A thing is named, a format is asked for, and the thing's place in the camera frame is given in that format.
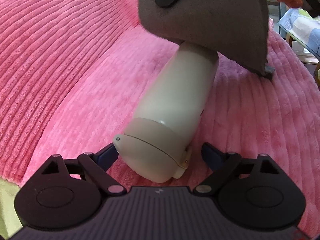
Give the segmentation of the grey cleaning cloth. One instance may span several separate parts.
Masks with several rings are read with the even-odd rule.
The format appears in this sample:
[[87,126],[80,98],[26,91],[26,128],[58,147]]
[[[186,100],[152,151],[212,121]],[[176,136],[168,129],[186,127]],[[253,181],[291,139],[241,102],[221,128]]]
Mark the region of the grey cleaning cloth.
[[266,0],[179,0],[170,8],[160,8],[155,0],[138,0],[138,13],[153,35],[218,51],[250,72],[272,77]]

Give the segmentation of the white insulated bottle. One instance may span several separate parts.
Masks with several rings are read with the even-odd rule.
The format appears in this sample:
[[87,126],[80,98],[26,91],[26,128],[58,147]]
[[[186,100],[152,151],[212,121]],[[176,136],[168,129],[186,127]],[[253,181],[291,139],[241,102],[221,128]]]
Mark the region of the white insulated bottle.
[[218,65],[216,51],[188,42],[180,45],[113,139],[133,171],[156,183],[182,176]]

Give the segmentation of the wooden side table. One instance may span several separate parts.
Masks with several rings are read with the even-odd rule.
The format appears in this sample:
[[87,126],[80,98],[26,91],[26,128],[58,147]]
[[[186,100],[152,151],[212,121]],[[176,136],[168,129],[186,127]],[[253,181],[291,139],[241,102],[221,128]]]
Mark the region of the wooden side table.
[[318,60],[313,74],[319,86],[319,16],[312,18],[303,9],[289,9],[278,24]]

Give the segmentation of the pink corduroy blanket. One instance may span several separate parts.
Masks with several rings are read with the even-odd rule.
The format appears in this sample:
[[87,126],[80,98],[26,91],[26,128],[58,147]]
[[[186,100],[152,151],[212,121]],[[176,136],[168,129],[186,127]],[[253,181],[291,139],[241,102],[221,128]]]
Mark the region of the pink corduroy blanket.
[[[1,0],[1,178],[23,185],[52,154],[75,158],[110,143],[178,46],[148,33],[137,0]],[[220,56],[189,168],[210,173],[207,141],[246,158],[271,156],[300,187],[300,227],[319,233],[319,89],[274,30],[272,80]]]

